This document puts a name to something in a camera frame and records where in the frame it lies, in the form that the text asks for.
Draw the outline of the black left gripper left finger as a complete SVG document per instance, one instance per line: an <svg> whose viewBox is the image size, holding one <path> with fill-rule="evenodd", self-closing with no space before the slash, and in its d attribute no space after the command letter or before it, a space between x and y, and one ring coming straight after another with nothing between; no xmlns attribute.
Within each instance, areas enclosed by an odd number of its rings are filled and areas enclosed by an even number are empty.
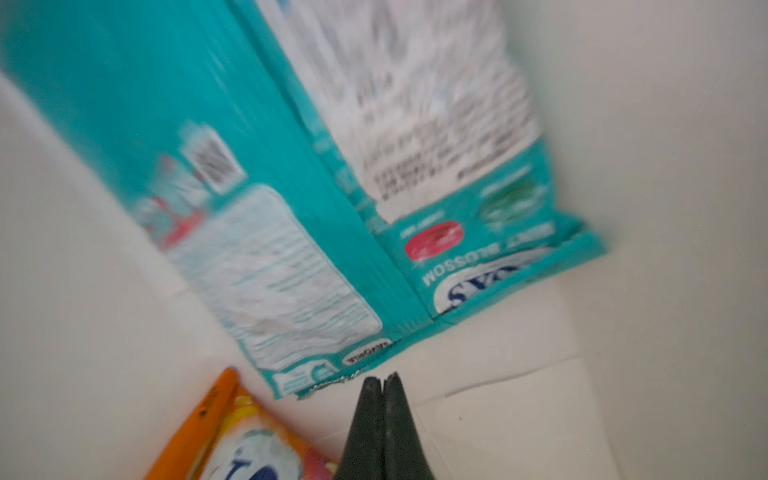
<svg viewBox="0 0 768 480"><path fill-rule="evenodd" d="M384 478L384 395L381 381L367 377L334 476L336 480Z"/></svg>

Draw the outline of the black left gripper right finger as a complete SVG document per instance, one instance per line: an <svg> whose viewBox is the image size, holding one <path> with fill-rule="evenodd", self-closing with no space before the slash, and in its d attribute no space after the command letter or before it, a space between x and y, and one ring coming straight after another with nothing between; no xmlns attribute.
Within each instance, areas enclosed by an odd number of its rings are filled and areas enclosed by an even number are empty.
<svg viewBox="0 0 768 480"><path fill-rule="evenodd" d="M384 473L388 480L434 480L397 372L384 382Z"/></svg>

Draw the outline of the blue checkered paper bag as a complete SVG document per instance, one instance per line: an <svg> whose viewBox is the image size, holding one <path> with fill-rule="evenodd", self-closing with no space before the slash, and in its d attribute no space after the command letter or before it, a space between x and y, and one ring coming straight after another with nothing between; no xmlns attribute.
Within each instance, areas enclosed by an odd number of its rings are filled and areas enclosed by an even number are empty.
<svg viewBox="0 0 768 480"><path fill-rule="evenodd" d="M440 479L767 475L767 5L510 1L559 197L608 253L377 369ZM1 475L140 479L210 384L338 457L360 381L274 400L1 83Z"/></svg>

